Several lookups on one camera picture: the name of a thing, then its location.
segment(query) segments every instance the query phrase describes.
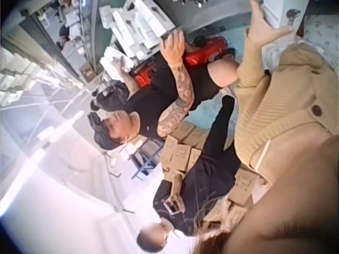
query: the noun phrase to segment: bracelet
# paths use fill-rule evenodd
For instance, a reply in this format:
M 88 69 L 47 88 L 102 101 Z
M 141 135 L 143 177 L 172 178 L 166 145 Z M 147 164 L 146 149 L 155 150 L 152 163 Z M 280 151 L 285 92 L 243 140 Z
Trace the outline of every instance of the bracelet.
M 181 60 L 180 62 L 177 62 L 177 63 L 175 63 L 175 64 L 173 64 L 173 65 L 168 64 L 168 66 L 169 66 L 170 68 L 177 68 L 177 67 L 181 66 L 182 64 L 183 64 L 183 62 L 182 62 L 182 60 Z

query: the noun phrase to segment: knee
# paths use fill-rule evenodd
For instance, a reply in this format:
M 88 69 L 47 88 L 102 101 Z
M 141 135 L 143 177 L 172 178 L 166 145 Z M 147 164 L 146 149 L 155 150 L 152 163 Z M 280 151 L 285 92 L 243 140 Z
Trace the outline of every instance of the knee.
M 225 87 L 238 79 L 239 64 L 232 57 L 224 57 L 208 64 L 208 72 L 212 80 L 220 87 Z

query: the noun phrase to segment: white phone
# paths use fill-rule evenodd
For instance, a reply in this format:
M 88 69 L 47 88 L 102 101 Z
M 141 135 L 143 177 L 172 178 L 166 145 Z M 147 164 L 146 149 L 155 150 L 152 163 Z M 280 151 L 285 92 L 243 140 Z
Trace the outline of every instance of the white phone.
M 179 214 L 180 213 L 180 210 L 179 210 L 179 207 L 174 203 L 173 205 L 170 204 L 169 202 L 164 202 L 164 206 L 165 208 L 167 209 L 168 213 L 171 215 L 171 216 L 174 216 L 176 214 Z

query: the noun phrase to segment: cardigan button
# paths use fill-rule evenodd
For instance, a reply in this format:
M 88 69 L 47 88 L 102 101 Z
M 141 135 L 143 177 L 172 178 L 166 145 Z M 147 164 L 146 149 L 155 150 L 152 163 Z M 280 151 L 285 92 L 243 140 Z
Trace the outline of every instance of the cardigan button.
M 323 110 L 319 105 L 314 105 L 312 107 L 312 113 L 315 116 L 321 116 L 323 114 Z

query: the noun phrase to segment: person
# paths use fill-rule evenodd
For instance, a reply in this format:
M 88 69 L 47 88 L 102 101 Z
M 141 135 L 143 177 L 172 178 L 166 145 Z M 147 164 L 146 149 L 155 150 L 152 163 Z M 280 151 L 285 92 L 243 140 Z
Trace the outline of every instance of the person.
M 262 47 L 293 28 L 270 27 L 259 0 L 251 0 L 251 5 L 235 88 L 239 103 L 235 147 L 242 163 L 273 185 L 302 153 L 338 134 L 339 81 L 334 68 L 303 42 L 289 45 L 271 75 L 265 74 Z
M 339 253 L 339 135 L 301 153 L 231 232 L 200 238 L 193 254 Z
M 102 109 L 106 112 L 113 112 L 124 108 L 129 91 L 123 83 L 118 82 L 114 87 L 110 86 L 100 93 L 98 90 L 94 91 L 92 96 L 95 97 L 90 103 L 92 111 Z
M 59 30 L 59 40 L 56 42 L 56 45 L 62 51 L 64 49 L 64 46 L 66 42 L 69 41 L 69 27 L 66 27 L 65 24 L 63 24 Z
M 137 134 L 155 139 L 167 136 L 189 111 L 237 80 L 238 64 L 234 57 L 227 55 L 187 70 L 182 60 L 184 51 L 182 31 L 175 30 L 166 41 L 162 40 L 161 54 L 155 57 L 156 73 L 151 84 L 142 89 L 123 71 L 118 61 L 117 70 L 130 91 L 130 97 L 124 110 L 113 112 L 102 121 L 101 127 L 97 126 L 94 139 L 102 149 L 113 150 Z
M 49 7 L 51 7 L 53 10 L 55 10 L 54 16 L 56 16 L 58 18 L 59 23 L 62 23 L 63 21 L 61 20 L 61 17 L 60 17 L 61 5 L 59 3 L 59 0 L 53 0 L 50 3 Z
M 240 161 L 233 143 L 224 151 L 234 104 L 234 98 L 223 97 L 222 108 L 212 124 L 201 155 L 186 177 L 182 180 L 182 175 L 176 174 L 174 177 L 180 179 L 179 184 L 162 180 L 153 200 L 153 208 L 161 222 L 141 229 L 137 244 L 143 251 L 161 251 L 168 234 L 174 229 L 185 235 L 194 235 L 195 227 L 202 224 L 217 199 L 227 195 L 234 186 Z M 182 213 L 169 215 L 164 200 L 176 205 Z

